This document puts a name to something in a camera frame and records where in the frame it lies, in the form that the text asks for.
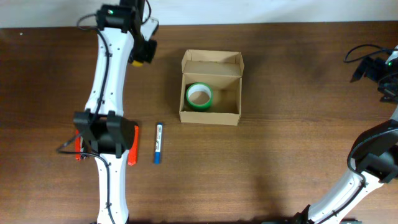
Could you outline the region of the small yellow tape roll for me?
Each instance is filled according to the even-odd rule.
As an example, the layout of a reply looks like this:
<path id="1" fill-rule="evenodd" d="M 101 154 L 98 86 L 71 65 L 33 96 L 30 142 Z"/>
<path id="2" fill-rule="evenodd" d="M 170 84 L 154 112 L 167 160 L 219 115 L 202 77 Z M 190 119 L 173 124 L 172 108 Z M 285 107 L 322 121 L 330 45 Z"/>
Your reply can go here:
<path id="1" fill-rule="evenodd" d="M 131 63 L 131 65 L 132 65 L 133 67 L 142 67 L 142 66 L 143 66 L 143 63 L 134 60 L 134 61 Z"/>

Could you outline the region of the green tape roll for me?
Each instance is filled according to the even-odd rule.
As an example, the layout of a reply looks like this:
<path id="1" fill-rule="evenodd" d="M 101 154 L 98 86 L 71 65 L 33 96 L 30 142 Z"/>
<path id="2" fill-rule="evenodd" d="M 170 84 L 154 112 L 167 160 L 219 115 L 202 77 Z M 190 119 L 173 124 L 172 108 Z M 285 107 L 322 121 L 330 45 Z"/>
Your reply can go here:
<path id="1" fill-rule="evenodd" d="M 203 82 L 193 83 L 185 92 L 189 107 L 194 111 L 206 111 L 213 101 L 213 90 Z"/>

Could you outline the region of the brown cardboard box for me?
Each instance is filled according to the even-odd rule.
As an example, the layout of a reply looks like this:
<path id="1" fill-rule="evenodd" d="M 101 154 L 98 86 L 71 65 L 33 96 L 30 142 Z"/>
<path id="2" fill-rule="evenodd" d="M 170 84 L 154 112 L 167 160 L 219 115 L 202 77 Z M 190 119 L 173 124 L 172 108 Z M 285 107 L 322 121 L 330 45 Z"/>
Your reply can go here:
<path id="1" fill-rule="evenodd" d="M 244 60 L 240 52 L 187 50 L 182 59 L 180 121 L 238 125 L 242 114 L 243 71 Z M 206 83 L 213 90 L 213 101 L 206 111 L 192 110 L 185 98 L 188 87 L 196 82 Z"/>

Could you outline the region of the blue whiteboard marker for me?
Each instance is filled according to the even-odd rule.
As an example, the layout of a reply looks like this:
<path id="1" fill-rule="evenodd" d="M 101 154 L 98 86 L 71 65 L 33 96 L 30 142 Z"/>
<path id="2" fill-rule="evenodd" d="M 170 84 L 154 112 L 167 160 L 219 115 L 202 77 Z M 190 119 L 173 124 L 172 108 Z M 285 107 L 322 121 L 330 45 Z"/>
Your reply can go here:
<path id="1" fill-rule="evenodd" d="M 161 163 L 162 131 L 163 131 L 163 124 L 158 123 L 156 127 L 155 154 L 154 154 L 154 164 L 157 165 Z"/>

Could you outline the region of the orange utility knife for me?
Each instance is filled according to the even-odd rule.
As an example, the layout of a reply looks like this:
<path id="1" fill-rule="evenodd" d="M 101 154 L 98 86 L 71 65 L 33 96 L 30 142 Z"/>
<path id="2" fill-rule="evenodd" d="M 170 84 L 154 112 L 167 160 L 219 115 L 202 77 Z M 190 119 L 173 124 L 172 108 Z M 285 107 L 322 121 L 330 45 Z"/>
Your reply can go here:
<path id="1" fill-rule="evenodd" d="M 137 163 L 137 149 L 139 144 L 139 126 L 134 127 L 134 141 L 131 149 L 129 150 L 127 163 L 129 166 L 134 166 Z"/>

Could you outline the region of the red black stapler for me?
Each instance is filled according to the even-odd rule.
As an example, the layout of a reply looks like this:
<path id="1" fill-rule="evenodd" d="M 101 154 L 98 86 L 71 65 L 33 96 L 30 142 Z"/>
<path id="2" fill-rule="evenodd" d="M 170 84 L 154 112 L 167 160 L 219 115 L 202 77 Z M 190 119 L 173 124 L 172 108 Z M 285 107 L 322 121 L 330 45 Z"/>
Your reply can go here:
<path id="1" fill-rule="evenodd" d="M 83 138 L 81 136 L 75 139 L 74 149 L 75 149 L 75 152 L 76 152 L 75 159 L 78 160 L 78 161 L 85 160 L 86 156 L 81 154 L 82 152 L 85 151 L 84 140 L 83 140 Z"/>

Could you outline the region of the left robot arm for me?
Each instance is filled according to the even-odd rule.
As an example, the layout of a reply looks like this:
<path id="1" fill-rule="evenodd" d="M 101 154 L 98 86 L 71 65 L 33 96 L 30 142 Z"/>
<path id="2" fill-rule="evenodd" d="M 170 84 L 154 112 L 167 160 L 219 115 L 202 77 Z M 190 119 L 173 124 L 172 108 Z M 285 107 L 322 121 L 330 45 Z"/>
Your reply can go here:
<path id="1" fill-rule="evenodd" d="M 75 155 L 93 157 L 99 177 L 97 223 L 128 223 L 126 166 L 134 165 L 139 125 L 124 117 L 123 93 L 129 64 L 151 63 L 157 48 L 152 36 L 159 22 L 148 1 L 103 4 L 93 14 L 98 37 L 95 77 L 85 109 L 76 112 Z"/>

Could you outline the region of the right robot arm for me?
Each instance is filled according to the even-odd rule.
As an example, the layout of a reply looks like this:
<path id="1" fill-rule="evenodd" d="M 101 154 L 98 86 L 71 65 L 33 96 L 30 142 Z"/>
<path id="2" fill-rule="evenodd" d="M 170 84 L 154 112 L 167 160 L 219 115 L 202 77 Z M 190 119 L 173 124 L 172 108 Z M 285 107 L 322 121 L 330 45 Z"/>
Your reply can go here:
<path id="1" fill-rule="evenodd" d="M 377 83 L 380 99 L 397 104 L 397 48 L 377 47 L 357 59 L 352 82 L 366 77 Z M 397 113 L 361 133 L 346 160 L 342 178 L 318 202 L 307 205 L 287 223 L 344 223 L 345 216 L 372 191 L 397 178 Z"/>

